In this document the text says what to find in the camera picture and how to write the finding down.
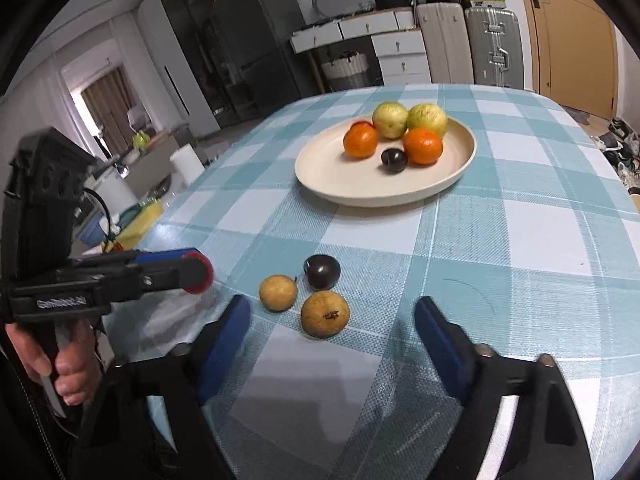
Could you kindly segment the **person's left hand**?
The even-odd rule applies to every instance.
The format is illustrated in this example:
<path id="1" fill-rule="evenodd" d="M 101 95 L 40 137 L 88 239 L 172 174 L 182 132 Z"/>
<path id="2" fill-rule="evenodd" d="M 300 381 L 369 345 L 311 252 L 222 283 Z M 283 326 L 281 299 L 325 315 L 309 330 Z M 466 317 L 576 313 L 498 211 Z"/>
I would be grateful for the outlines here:
<path id="1" fill-rule="evenodd" d="M 16 323 L 6 326 L 13 347 L 27 375 L 34 382 L 58 373 L 55 391 L 68 406 L 84 404 L 93 399 L 102 380 L 99 360 L 94 354 L 96 337 L 90 323 L 83 318 L 73 326 L 70 343 L 58 352 L 54 364 L 32 336 Z"/>

